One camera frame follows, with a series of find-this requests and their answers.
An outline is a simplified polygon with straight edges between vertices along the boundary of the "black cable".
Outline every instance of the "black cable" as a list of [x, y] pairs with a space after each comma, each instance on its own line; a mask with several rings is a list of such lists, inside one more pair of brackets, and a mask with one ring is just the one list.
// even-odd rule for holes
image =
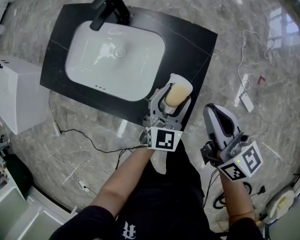
[[[252, 192], [252, 186], [248, 183], [248, 182], [243, 182], [243, 185], [246, 189], [246, 191], [248, 192], [248, 194], [250, 195]], [[213, 208], [214, 209], [223, 209], [224, 207], [226, 207], [226, 202], [225, 200], [225, 193], [221, 193], [213, 202]]]
[[119, 163], [120, 163], [120, 158], [124, 155], [124, 152], [126, 152], [127, 150], [129, 150], [132, 153], [132, 151], [131, 151], [132, 149], [134, 149], [134, 148], [127, 147], [127, 148], [125, 148], [124, 150], [122, 150], [120, 152], [119, 157], [118, 157], [118, 161], [117, 161], [116, 166], [115, 166], [115, 170], [118, 169], [118, 166], [119, 166]]
[[87, 186], [84, 186], [83, 188], [84, 188], [84, 189], [90, 190], [92, 193], [94, 193], [94, 194], [97, 196], [96, 192], [94, 192], [91, 188], [89, 188], [89, 187], [87, 187]]
[[217, 177], [219, 176], [219, 175], [218, 175], [218, 176], [213, 180], [213, 182], [211, 183], [212, 178], [213, 178], [213, 176], [216, 174], [217, 171], [218, 171], [218, 169], [215, 169], [215, 170], [211, 173], [211, 177], [210, 177], [209, 184], [208, 184], [208, 189], [206, 190], [205, 200], [204, 200], [204, 202], [203, 202], [203, 208], [205, 208], [206, 203], [207, 203], [207, 200], [208, 200], [209, 189], [210, 189], [210, 187], [212, 186], [212, 184], [215, 182], [215, 180], [217, 179]]
[[139, 146], [134, 146], [134, 147], [126, 147], [126, 148], [120, 148], [120, 149], [117, 149], [117, 150], [113, 150], [113, 151], [104, 151], [104, 150], [101, 150], [99, 148], [96, 148], [96, 146], [94, 145], [93, 141], [91, 138], [89, 138], [87, 135], [85, 135], [82, 131], [80, 130], [77, 130], [77, 129], [69, 129], [69, 130], [60, 130], [60, 134], [62, 133], [67, 133], [67, 132], [71, 132], [71, 131], [74, 131], [74, 132], [77, 132], [77, 133], [80, 133], [82, 134], [84, 137], [86, 137], [92, 144], [92, 146], [102, 152], [102, 153], [105, 153], [105, 154], [108, 154], [108, 153], [114, 153], [114, 152], [117, 152], [117, 151], [126, 151], [126, 150], [134, 150], [134, 149], [137, 149], [137, 148], [143, 148], [143, 147], [146, 147], [146, 145], [139, 145]]

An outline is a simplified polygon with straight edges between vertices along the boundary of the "cable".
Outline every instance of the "cable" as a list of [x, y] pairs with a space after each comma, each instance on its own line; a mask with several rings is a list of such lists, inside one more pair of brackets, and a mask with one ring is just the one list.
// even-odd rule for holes
[[249, 80], [242, 80], [241, 76], [240, 76], [240, 73], [239, 73], [239, 69], [244, 61], [244, 48], [245, 48], [245, 45], [246, 45], [246, 38], [245, 38], [245, 32], [247, 33], [250, 33], [250, 34], [255, 34], [257, 35], [257, 37], [260, 39], [261, 43], [266, 47], [266, 49], [264, 50], [263, 52], [263, 56], [266, 60], [269, 60], [271, 66], [274, 66], [275, 65], [275, 56], [274, 56], [274, 51], [273, 51], [273, 47], [275, 46], [275, 43], [276, 43], [276, 39], [274, 37], [274, 35], [271, 33], [271, 28], [270, 28], [270, 25], [269, 25], [269, 22], [268, 22], [268, 18], [266, 16], [266, 13], [262, 7], [262, 4], [260, 2], [260, 0], [257, 0], [260, 4], [260, 8], [261, 8], [261, 11], [265, 17], [265, 22], [268, 26], [268, 29], [269, 29], [269, 33], [271, 35], [271, 38], [273, 40], [272, 42], [272, 45], [270, 47], [268, 47], [268, 45], [262, 40], [261, 36], [255, 32], [255, 31], [249, 31], [249, 30], [242, 30], [242, 37], [243, 37], [243, 43], [242, 43], [242, 47], [241, 47], [241, 61], [239, 63], [239, 66], [237, 67], [236, 71], [237, 71], [237, 74], [238, 74], [238, 77], [240, 79], [240, 83], [241, 83], [241, 87], [240, 87], [240, 93], [243, 94], [245, 91], [247, 91], [250, 87], [250, 82]]
[[36, 138], [34, 138], [34, 137], [31, 137], [29, 134], [27, 134], [26, 133], [26, 135], [29, 137], [29, 138], [31, 138], [31, 139], [33, 139], [33, 140], [35, 140], [38, 144], [39, 144], [39, 146], [43, 149], [43, 151], [44, 152], [46, 152], [48, 155], [50, 155], [50, 156], [52, 156], [55, 160], [57, 160], [57, 161], [59, 161], [61, 164], [63, 164], [63, 165], [66, 165], [66, 166], [68, 166], [68, 167], [70, 167], [72, 170], [76, 170], [75, 168], [73, 168], [71, 165], [69, 165], [69, 164], [67, 164], [67, 163], [65, 163], [65, 162], [62, 162], [62, 161], [60, 161], [58, 158], [56, 158], [54, 155], [52, 155], [52, 154], [50, 154], [48, 151], [46, 151], [46, 149], [44, 148], [44, 146], [42, 146], [41, 144], [40, 144], [40, 142], [36, 139]]
[[[101, 150], [101, 149], [96, 148], [95, 145], [94, 145], [94, 143], [93, 143], [93, 141], [92, 141], [88, 136], [86, 136], [82, 131], [79, 131], [79, 130], [76, 130], [76, 129], [70, 129], [70, 130], [60, 131], [60, 133], [66, 133], [66, 132], [70, 132], [70, 131], [75, 131], [75, 132], [81, 133], [83, 136], [85, 136], [87, 139], [90, 140], [92, 146], [93, 146], [96, 150], [98, 150], [98, 151], [100, 151], [100, 152], [102, 152], [102, 153], [108, 154], [108, 153], [114, 153], [114, 152], [120, 151], [120, 154], [119, 154], [119, 157], [118, 157], [118, 161], [117, 161], [115, 170], [118, 169], [118, 166], [119, 166], [119, 163], [120, 163], [120, 158], [122, 157], [122, 155], [124, 154], [125, 151], [129, 150], [130, 152], [132, 152], [131, 150], [146, 147], [146, 145], [139, 145], [139, 146], [133, 146], [133, 147], [121, 148], [121, 149], [117, 149], [117, 150], [113, 150], [113, 151], [103, 151], [103, 150]], [[30, 136], [29, 134], [27, 134], [27, 133], [26, 133], [26, 135], [27, 135], [29, 138], [35, 140], [35, 141], [40, 145], [40, 147], [44, 150], [44, 152], [46, 152], [48, 155], [52, 156], [55, 160], [57, 160], [57, 161], [60, 162], [61, 164], [66, 165], [66, 166], [68, 166], [69, 168], [71, 168], [71, 169], [73, 170], [73, 172], [75, 172], [75, 173], [78, 175], [78, 177], [77, 177], [77, 179], [76, 179], [76, 184], [77, 184], [77, 185], [79, 186], [79, 188], [82, 189], [82, 190], [83, 190], [84, 188], [82, 188], [82, 187], [79, 185], [79, 179], [81, 179], [81, 178], [80, 178], [81, 172], [82, 172], [82, 170], [83, 170], [86, 166], [91, 166], [91, 167], [99, 168], [99, 169], [102, 170], [106, 175], [110, 176], [110, 175], [109, 175], [108, 173], [106, 173], [100, 166], [92, 165], [92, 164], [85, 164], [84, 167], [82, 167], [82, 168], [80, 169], [79, 173], [78, 173], [78, 172], [77, 172], [77, 169], [73, 168], [71, 165], [69, 165], [69, 164], [67, 164], [67, 163], [65, 163], [65, 162], [60, 161], [58, 158], [56, 158], [55, 156], [53, 156], [52, 154], [50, 154], [48, 151], [46, 151], [46, 149], [40, 144], [40, 142], [39, 142], [36, 138], [31, 137], [31, 136]]]
[[219, 174], [218, 174], [217, 177], [216, 177], [216, 178], [213, 180], [213, 182], [211, 183], [212, 178], [213, 178], [213, 176], [216, 174], [217, 171], [218, 171], [218, 169], [215, 169], [215, 170], [211, 173], [211, 177], [210, 177], [209, 184], [208, 184], [208, 189], [206, 190], [205, 200], [204, 200], [204, 202], [203, 202], [203, 208], [205, 208], [205, 206], [206, 206], [206, 203], [207, 203], [207, 200], [208, 200], [208, 195], [209, 195], [210, 187], [212, 186], [212, 184], [215, 182], [215, 180], [216, 180], [217, 177], [219, 176]]
[[60, 130], [60, 134], [62, 134], [62, 133], [67, 133], [67, 132], [71, 132], [71, 131], [74, 131], [74, 132], [77, 132], [77, 133], [82, 134], [84, 137], [86, 137], [86, 138], [91, 142], [91, 144], [92, 144], [92, 146], [94, 147], [95, 150], [100, 151], [100, 152], [105, 153], [105, 154], [108, 154], [108, 153], [114, 153], [114, 152], [117, 152], [117, 151], [134, 150], [134, 149], [138, 149], [138, 148], [144, 148], [144, 147], [147, 147], [147, 145], [139, 145], [139, 146], [134, 146], [134, 147], [119, 148], [119, 149], [113, 150], [113, 151], [103, 151], [103, 150], [97, 148], [97, 147], [94, 145], [92, 139], [89, 138], [87, 135], [85, 135], [85, 134], [84, 134], [82, 131], [80, 131], [80, 130], [77, 130], [77, 129]]
[[94, 193], [94, 194], [97, 196], [96, 192], [94, 192], [91, 188], [89, 188], [89, 187], [87, 187], [87, 186], [84, 186], [83, 188], [84, 188], [84, 189], [90, 190], [92, 193]]
[[[246, 191], [248, 192], [248, 194], [250, 195], [252, 192], [252, 187], [248, 182], [243, 182], [243, 185], [246, 189]], [[225, 200], [225, 193], [221, 193], [213, 202], [213, 208], [220, 210], [226, 207], [226, 202]]]
[[50, 94], [51, 94], [51, 92], [49, 93], [48, 107], [49, 107], [49, 110], [50, 110], [50, 113], [51, 113], [51, 116], [52, 116], [53, 123], [57, 123], [55, 118], [54, 118], [54, 115], [52, 114], [51, 107], [50, 107]]

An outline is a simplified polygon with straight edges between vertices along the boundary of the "black countertop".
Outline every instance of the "black countertop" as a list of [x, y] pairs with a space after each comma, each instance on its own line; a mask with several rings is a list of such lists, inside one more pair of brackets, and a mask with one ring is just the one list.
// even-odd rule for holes
[[[127, 121], [143, 124], [148, 99], [162, 88], [170, 74], [183, 76], [193, 85], [191, 104], [182, 121], [185, 127], [204, 82], [217, 34], [183, 19], [147, 9], [129, 7], [129, 26], [159, 34], [165, 51], [150, 93], [138, 101], [127, 101], [71, 81], [66, 74], [66, 60], [74, 33], [85, 21], [92, 21], [95, 11], [89, 3], [64, 5], [54, 25], [42, 67], [40, 84], [73, 100]], [[118, 24], [114, 14], [107, 21]]]

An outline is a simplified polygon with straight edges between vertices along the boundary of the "white cable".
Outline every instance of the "white cable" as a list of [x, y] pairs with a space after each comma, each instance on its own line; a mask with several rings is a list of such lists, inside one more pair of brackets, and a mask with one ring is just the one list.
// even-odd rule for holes
[[46, 152], [48, 155], [50, 155], [50, 156], [52, 156], [55, 160], [57, 160], [57, 161], [59, 161], [61, 164], [63, 164], [63, 165], [66, 165], [66, 166], [68, 166], [68, 167], [70, 167], [72, 170], [76, 170], [76, 169], [74, 169], [71, 165], [69, 165], [69, 164], [67, 164], [67, 163], [65, 163], [65, 162], [62, 162], [62, 161], [60, 161], [58, 158], [56, 158], [54, 155], [52, 155], [52, 154], [50, 154], [48, 151], [46, 151], [46, 149], [44, 148], [44, 146], [42, 146], [41, 144], [40, 144], [40, 142], [36, 139], [36, 138], [34, 138], [34, 137], [31, 137], [29, 134], [27, 134], [26, 133], [26, 135], [29, 137], [29, 138], [31, 138], [31, 139], [33, 139], [33, 140], [35, 140], [38, 144], [39, 144], [39, 146], [44, 150], [44, 152]]
[[275, 56], [274, 56], [274, 51], [273, 51], [273, 47], [275, 46], [275, 43], [276, 43], [276, 39], [274, 37], [274, 35], [271, 33], [271, 28], [270, 28], [270, 25], [268, 23], [268, 18], [266, 16], [266, 13], [264, 12], [264, 9], [262, 7], [262, 4], [260, 2], [260, 0], [257, 0], [260, 4], [260, 8], [261, 8], [261, 11], [265, 17], [265, 21], [266, 21], [266, 24], [268, 26], [268, 29], [269, 29], [269, 33], [272, 37], [272, 45], [270, 47], [268, 47], [268, 45], [262, 40], [261, 36], [259, 35], [259, 33], [255, 32], [255, 31], [249, 31], [249, 30], [242, 30], [242, 37], [243, 37], [243, 43], [242, 43], [242, 47], [241, 47], [241, 61], [236, 69], [237, 71], [237, 74], [238, 74], [238, 77], [240, 79], [240, 83], [241, 83], [241, 88], [240, 88], [240, 92], [241, 94], [244, 92], [244, 91], [247, 91], [250, 87], [250, 82], [249, 80], [242, 80], [241, 76], [240, 76], [240, 73], [239, 73], [239, 69], [244, 61], [244, 48], [245, 48], [245, 45], [246, 45], [246, 38], [245, 38], [245, 32], [247, 33], [250, 33], [250, 34], [255, 34], [257, 35], [257, 37], [260, 39], [261, 43], [266, 47], [266, 49], [264, 50], [263, 52], [263, 56], [266, 60], [269, 60], [271, 66], [274, 66], [275, 65]]
[[91, 166], [91, 167], [96, 167], [99, 168], [101, 171], [103, 171], [106, 175], [110, 176], [108, 173], [106, 173], [100, 166], [97, 165], [92, 165], [92, 164], [86, 164], [84, 167], [82, 167], [78, 173], [78, 177], [76, 179], [76, 183], [77, 185], [80, 187], [80, 189], [83, 190], [83, 188], [79, 185], [79, 179], [81, 180], [80, 176], [81, 176], [81, 171], [86, 167], [86, 166]]
[[56, 158], [54, 155], [52, 155], [52, 154], [50, 154], [48, 151], [46, 151], [46, 149], [44, 148], [44, 146], [42, 146], [42, 145], [40, 144], [40, 142], [39, 142], [36, 138], [31, 137], [31, 136], [30, 136], [29, 134], [27, 134], [27, 133], [26, 133], [26, 135], [27, 135], [29, 138], [31, 138], [32, 140], [35, 140], [35, 141], [39, 144], [39, 146], [43, 149], [44, 152], [46, 152], [48, 155], [52, 156], [55, 160], [57, 160], [57, 161], [60, 162], [61, 164], [70, 167], [76, 174], [78, 174], [78, 177], [77, 177], [77, 179], [76, 179], [76, 184], [77, 184], [77, 185], [79, 186], [79, 188], [82, 189], [82, 190], [83, 190], [83, 188], [79, 185], [79, 182], [78, 182], [78, 181], [79, 181], [79, 179], [81, 179], [81, 178], [80, 178], [80, 176], [81, 176], [81, 171], [82, 171], [86, 166], [97, 167], [97, 168], [99, 168], [101, 171], [103, 171], [106, 175], [110, 176], [110, 175], [109, 175], [108, 173], [106, 173], [100, 166], [92, 165], [92, 164], [86, 164], [84, 167], [82, 167], [82, 168], [80, 169], [80, 172], [78, 173], [77, 170], [74, 169], [71, 165], [69, 165], [69, 164], [67, 164], [67, 163], [65, 163], [65, 162], [60, 161], [60, 160], [59, 160], [58, 158]]
[[55, 123], [56, 121], [55, 121], [54, 115], [52, 114], [51, 107], [50, 107], [50, 94], [51, 94], [51, 92], [49, 93], [48, 107], [49, 107], [49, 110], [50, 110], [50, 113], [51, 113], [51, 116], [52, 116], [53, 123]]

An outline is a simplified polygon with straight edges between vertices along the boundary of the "drain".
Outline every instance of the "drain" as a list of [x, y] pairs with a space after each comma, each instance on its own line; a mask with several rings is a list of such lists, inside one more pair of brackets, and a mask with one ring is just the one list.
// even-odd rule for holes
[[115, 49], [115, 52], [114, 52], [115, 56], [119, 59], [123, 58], [124, 56], [126, 56], [127, 54], [127, 51], [124, 47], [120, 46], [118, 47], [117, 49]]
[[105, 90], [106, 88], [103, 88], [101, 86], [95, 85], [95, 87], [98, 87], [99, 89]]

